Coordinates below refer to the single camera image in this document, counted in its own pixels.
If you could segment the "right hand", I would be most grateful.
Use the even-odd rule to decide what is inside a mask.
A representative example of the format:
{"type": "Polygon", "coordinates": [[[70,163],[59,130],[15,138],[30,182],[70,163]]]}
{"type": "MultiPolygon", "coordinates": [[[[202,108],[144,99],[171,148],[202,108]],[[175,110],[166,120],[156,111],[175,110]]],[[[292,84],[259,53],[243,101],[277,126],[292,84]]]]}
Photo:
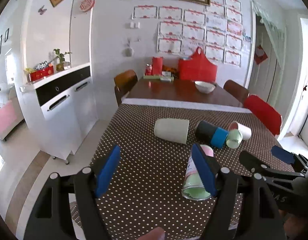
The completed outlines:
{"type": "Polygon", "coordinates": [[[297,217],[282,210],[279,213],[288,240],[308,240],[308,217],[297,217]]]}

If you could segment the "left hand thumb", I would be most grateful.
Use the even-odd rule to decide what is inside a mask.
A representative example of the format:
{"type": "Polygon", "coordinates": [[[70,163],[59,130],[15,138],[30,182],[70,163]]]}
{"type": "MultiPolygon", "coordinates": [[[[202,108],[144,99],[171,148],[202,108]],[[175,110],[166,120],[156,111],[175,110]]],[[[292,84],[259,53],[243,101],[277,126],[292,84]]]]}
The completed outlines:
{"type": "Polygon", "coordinates": [[[162,228],[157,227],[139,237],[137,240],[165,240],[165,231],[162,228]]]}

